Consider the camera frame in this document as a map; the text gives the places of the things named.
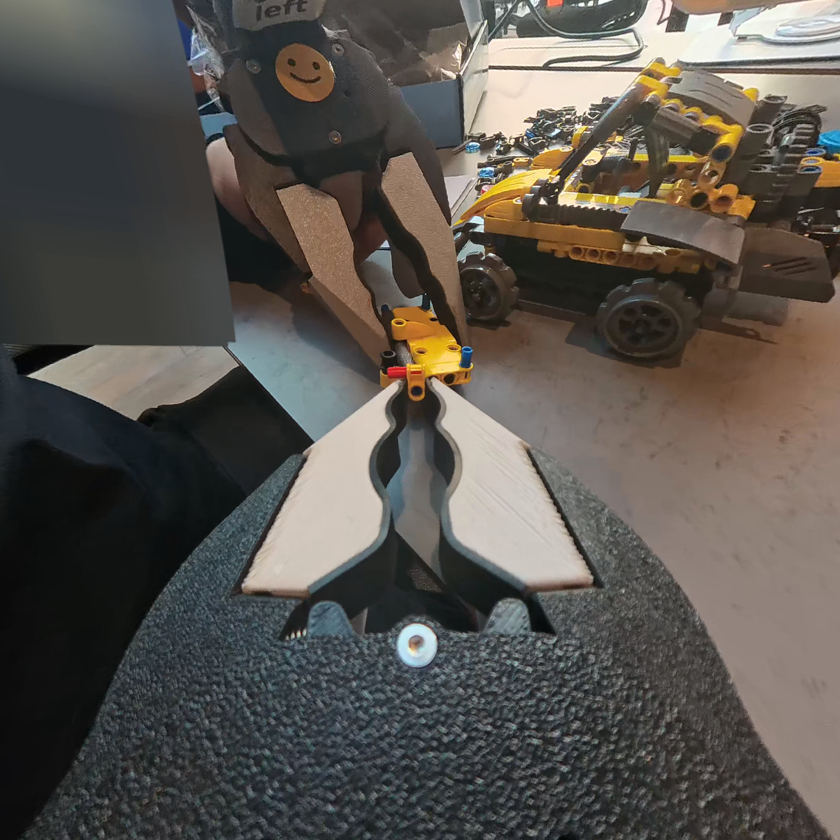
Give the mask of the person's dark clothed body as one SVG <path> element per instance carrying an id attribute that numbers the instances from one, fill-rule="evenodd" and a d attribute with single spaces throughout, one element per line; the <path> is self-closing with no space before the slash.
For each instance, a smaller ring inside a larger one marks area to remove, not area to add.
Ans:
<path id="1" fill-rule="evenodd" d="M 246 370 L 130 419 L 1 362 L 1 811 L 18 838 L 152 603 L 311 437 Z"/>

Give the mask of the grey desk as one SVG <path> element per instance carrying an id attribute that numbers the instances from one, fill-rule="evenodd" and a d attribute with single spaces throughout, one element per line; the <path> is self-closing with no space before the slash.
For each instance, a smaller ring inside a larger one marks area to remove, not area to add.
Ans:
<path id="1" fill-rule="evenodd" d="M 490 69 L 474 130 L 614 96 L 627 70 Z M 292 280 L 232 283 L 238 361 L 318 438 L 375 365 Z M 592 323 L 515 311 L 471 330 L 465 396 L 557 459 L 666 563 L 756 729 L 838 837 L 838 293 L 781 325 L 701 330 L 678 364 L 626 364 Z"/>

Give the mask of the dark blue cardboard box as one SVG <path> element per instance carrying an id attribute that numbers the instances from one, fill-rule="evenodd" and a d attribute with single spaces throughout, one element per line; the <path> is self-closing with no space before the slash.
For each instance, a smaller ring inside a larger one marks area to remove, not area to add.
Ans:
<path id="1" fill-rule="evenodd" d="M 454 148 L 466 139 L 487 90 L 489 23 L 486 12 L 485 16 L 486 26 L 479 42 L 455 80 L 397 86 L 439 149 Z"/>

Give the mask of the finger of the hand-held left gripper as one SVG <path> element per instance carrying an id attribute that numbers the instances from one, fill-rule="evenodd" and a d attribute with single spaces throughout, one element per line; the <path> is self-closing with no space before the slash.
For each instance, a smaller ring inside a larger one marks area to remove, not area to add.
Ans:
<path id="1" fill-rule="evenodd" d="M 375 194 L 375 210 L 392 248 L 395 282 L 406 298 L 427 294 L 458 343 L 469 341 L 455 241 L 411 153 L 391 158 Z"/>
<path id="2" fill-rule="evenodd" d="M 277 191 L 311 272 L 315 296 L 373 361 L 391 348 L 371 291 L 354 260 L 354 244 L 338 201 L 309 185 Z"/>

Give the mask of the pile of dark small bricks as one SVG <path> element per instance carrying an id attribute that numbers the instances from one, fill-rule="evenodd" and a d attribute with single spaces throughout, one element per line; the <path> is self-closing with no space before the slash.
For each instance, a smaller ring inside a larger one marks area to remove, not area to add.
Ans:
<path id="1" fill-rule="evenodd" d="M 482 194 L 512 175 L 559 169 L 616 102 L 616 97 L 606 97 L 581 111 L 574 106 L 541 108 L 526 118 L 520 133 L 470 133 L 454 153 L 482 157 L 476 163 L 476 189 Z"/>

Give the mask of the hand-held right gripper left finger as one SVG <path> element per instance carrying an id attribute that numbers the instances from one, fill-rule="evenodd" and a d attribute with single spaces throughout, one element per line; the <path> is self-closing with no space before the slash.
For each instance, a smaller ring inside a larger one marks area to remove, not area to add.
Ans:
<path id="1" fill-rule="evenodd" d="M 395 577 L 387 487 L 401 464 L 406 385 L 394 381 L 304 454 L 255 550 L 243 595 L 336 602 L 352 623 Z"/>

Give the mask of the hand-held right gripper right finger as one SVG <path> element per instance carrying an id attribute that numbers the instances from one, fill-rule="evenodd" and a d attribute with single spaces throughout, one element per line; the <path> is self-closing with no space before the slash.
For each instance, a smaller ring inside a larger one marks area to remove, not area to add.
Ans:
<path id="1" fill-rule="evenodd" d="M 487 618 L 552 632 L 544 593 L 589 589 L 590 565 L 529 445 L 438 380 L 427 384 L 434 455 L 446 489 L 438 561 L 450 590 Z"/>

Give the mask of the person's left hand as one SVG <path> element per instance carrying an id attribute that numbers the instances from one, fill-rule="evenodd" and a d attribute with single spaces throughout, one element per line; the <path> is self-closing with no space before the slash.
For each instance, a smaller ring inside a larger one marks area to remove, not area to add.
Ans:
<path id="1" fill-rule="evenodd" d="M 382 168 L 374 163 L 367 171 L 347 171 L 325 178 L 319 190 L 339 203 L 353 241 L 353 261 L 359 266 L 386 241 L 386 231 L 376 210 L 375 197 L 382 183 Z"/>

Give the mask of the clear plastic bag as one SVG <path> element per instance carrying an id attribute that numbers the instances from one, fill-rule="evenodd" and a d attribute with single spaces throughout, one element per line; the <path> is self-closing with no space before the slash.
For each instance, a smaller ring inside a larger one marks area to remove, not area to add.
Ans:
<path id="1" fill-rule="evenodd" d="M 383 70 L 399 87 L 453 81 L 486 26 L 479 1 L 401 1 L 392 8 L 397 46 Z"/>

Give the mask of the person's left forearm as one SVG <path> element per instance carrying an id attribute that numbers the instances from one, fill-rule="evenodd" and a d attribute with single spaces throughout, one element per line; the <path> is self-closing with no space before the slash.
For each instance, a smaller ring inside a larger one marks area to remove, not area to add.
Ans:
<path id="1" fill-rule="evenodd" d="M 265 288 L 284 281 L 308 281 L 311 272 L 289 257 L 246 202 L 224 135 L 211 135 L 205 146 L 227 278 Z"/>

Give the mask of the yellow brick subassembly blue pins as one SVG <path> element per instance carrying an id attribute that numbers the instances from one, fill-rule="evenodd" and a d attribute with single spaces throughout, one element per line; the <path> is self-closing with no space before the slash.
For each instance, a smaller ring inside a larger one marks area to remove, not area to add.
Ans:
<path id="1" fill-rule="evenodd" d="M 381 307 L 381 318 L 390 330 L 391 348 L 381 352 L 380 384 L 386 388 L 394 382 L 385 370 L 389 366 L 423 365 L 427 380 L 438 380 L 447 386 L 464 385 L 474 370 L 473 350 L 463 347 L 443 325 L 433 310 L 427 294 L 419 306 Z"/>

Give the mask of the yellow toy brick car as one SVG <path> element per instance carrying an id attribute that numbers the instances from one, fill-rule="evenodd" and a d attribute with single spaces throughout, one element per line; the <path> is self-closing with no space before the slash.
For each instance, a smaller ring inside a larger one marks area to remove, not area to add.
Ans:
<path id="1" fill-rule="evenodd" d="M 614 354 L 680 356 L 724 319 L 770 322 L 838 282 L 838 151 L 820 103 L 650 62 L 559 169 L 509 176 L 455 225 L 467 314 L 590 314 Z"/>

